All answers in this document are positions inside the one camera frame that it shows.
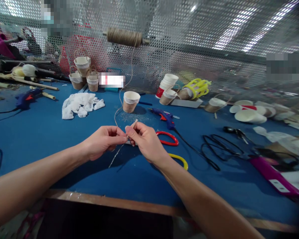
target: yellow plastic object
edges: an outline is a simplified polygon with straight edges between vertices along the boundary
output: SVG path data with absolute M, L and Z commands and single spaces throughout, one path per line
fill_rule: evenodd
M 12 74 L 15 76 L 23 76 L 25 77 L 26 75 L 23 73 L 22 67 L 21 66 L 16 66 L 12 69 Z
M 184 164 L 184 169 L 185 169 L 186 171 L 188 170 L 188 163 L 186 162 L 185 159 L 183 159 L 182 157 L 180 157 L 180 156 L 178 156 L 178 155 L 176 155 L 176 154 L 170 154 L 170 153 L 169 153 L 169 155 L 170 155 L 172 158 L 179 159 L 180 161 L 182 161 L 183 164 Z
M 187 87 L 187 88 L 191 89 L 191 91 L 193 92 L 192 99 L 195 99 L 195 98 L 198 98 L 198 97 L 208 94 L 208 92 L 209 92 L 208 86 L 211 84 L 212 84 L 211 81 L 196 78 L 196 79 L 192 80 L 191 82 L 189 82 L 187 85 L 185 85 L 183 88 Z

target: blue workbench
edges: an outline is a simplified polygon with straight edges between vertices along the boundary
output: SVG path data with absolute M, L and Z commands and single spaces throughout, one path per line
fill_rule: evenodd
M 40 97 L 27 111 L 0 115 L 0 150 L 3 154 L 0 176 L 76 145 L 102 125 L 115 125 L 114 113 L 121 106 L 119 95 L 102 90 L 96 92 L 96 96 L 104 99 L 106 105 L 104 108 L 90 112 L 86 118 L 79 118 L 75 114 L 72 120 L 62 120 L 63 101 L 70 94 L 77 92 L 71 84 L 62 86 L 63 84 L 52 84 L 60 89 L 58 92 L 45 90 L 56 96 L 57 102 Z M 5 97 L 5 100 L 0 101 L 0 111 L 13 109 L 14 95 L 28 89 L 24 86 L 16 91 L 2 91 L 0 96 Z M 254 133 L 252 129 L 254 125 L 236 121 L 234 114 L 229 113 L 229 107 L 220 110 L 217 113 L 218 119 L 214 119 L 214 114 L 203 109 L 162 106 L 154 95 L 141 96 L 141 101 L 153 103 L 153 107 L 179 116 L 180 119 L 174 120 L 177 130 L 197 150 L 200 150 L 203 134 L 219 134 L 239 144 L 249 154 L 247 145 L 235 135 L 224 133 L 223 126 L 241 129 L 256 144 L 270 143 L 265 137 Z M 165 123 L 159 120 L 159 116 L 147 111 L 146 107 L 138 105 L 136 114 L 122 111 L 117 116 L 119 127 L 124 129 L 126 125 L 131 125 L 138 119 L 155 130 L 168 131 Z M 268 120 L 261 126 L 268 131 L 299 135 L 299 130 L 281 122 Z M 299 224 L 299 204 L 278 194 L 249 162 L 240 159 L 223 162 L 207 152 L 207 155 L 220 166 L 221 171 L 217 172 L 179 137 L 177 138 L 180 142 L 178 147 L 164 145 L 164 148 L 169 153 L 185 158 L 189 165 L 188 171 L 194 177 L 213 189 L 244 216 L 291 225 Z M 112 167 L 108 169 L 115 153 L 116 151 L 107 152 L 100 159 L 82 165 L 53 185 L 53 188 L 183 207 L 180 198 L 163 175 L 144 159 L 137 147 L 125 145 Z

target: hand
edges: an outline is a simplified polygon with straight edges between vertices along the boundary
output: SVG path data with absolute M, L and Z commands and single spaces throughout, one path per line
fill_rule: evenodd
M 101 126 L 79 145 L 91 161 L 101 157 L 105 151 L 113 151 L 117 144 L 124 144 L 127 135 L 116 126 Z
M 153 128 L 141 122 L 137 122 L 134 128 L 136 130 L 131 126 L 126 126 L 126 134 L 130 137 L 130 142 L 133 146 L 135 146 L 135 142 L 138 144 L 141 153 L 147 161 L 157 165 L 165 159 L 170 159 Z

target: metal mesh screen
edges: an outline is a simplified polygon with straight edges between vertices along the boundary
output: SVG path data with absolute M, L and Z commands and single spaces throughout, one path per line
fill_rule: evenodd
M 60 12 L 57 6 L 64 2 L 53 1 L 54 9 L 46 6 L 46 12 Z M 174 73 L 183 83 L 212 80 L 215 93 L 250 96 L 268 83 L 267 53 L 299 51 L 299 0 L 73 0 L 65 6 L 62 11 L 73 14 L 73 35 L 42 35 L 39 0 L 1 0 L 0 28 L 12 37 L 29 27 L 42 54 L 24 51 L 26 41 L 14 45 L 27 59 L 54 60 L 53 70 L 67 75 L 74 51 L 84 48 L 98 71 L 119 68 L 126 79 L 133 48 L 107 42 L 102 32 L 108 27 L 142 32 L 151 43 L 134 49 L 129 87 L 149 92 L 164 74 Z

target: wooden table edge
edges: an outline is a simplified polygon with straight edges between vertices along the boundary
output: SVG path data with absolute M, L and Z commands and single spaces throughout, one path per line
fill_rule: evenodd
M 132 201 L 126 199 L 108 198 L 105 196 L 69 192 L 69 191 L 58 190 L 58 189 L 49 189 L 43 195 L 43 197 L 51 198 L 51 199 L 90 203 L 90 204 L 101 205 L 101 206 L 117 207 L 117 208 L 143 211 L 143 212 L 151 212 L 151 213 L 157 213 L 157 214 L 162 214 L 167 216 L 179 216 L 179 217 L 190 218 L 186 210 L 182 210 L 176 207 L 148 203 L 148 202 Z M 268 220 L 257 219 L 257 218 L 246 218 L 246 219 L 255 228 L 268 229 L 268 230 L 280 231 L 280 232 L 289 232 L 289 233 L 299 232 L 298 227 L 280 223 L 280 222 L 268 221 Z

